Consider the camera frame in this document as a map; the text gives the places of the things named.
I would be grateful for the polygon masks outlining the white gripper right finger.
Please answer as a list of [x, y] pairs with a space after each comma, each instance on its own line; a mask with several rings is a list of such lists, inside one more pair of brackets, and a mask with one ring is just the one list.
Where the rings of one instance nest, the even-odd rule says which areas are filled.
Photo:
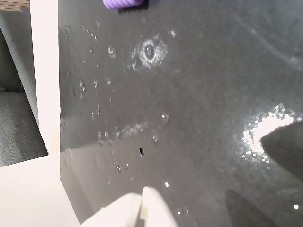
[[144, 187], [140, 219], [145, 227], [178, 227], [178, 224], [161, 194], [152, 187]]

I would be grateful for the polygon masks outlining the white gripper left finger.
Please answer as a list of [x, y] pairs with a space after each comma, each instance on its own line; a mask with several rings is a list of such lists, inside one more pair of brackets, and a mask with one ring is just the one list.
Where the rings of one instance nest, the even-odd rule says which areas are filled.
[[84, 221], [82, 227], [134, 227], [141, 208], [142, 196], [128, 193]]

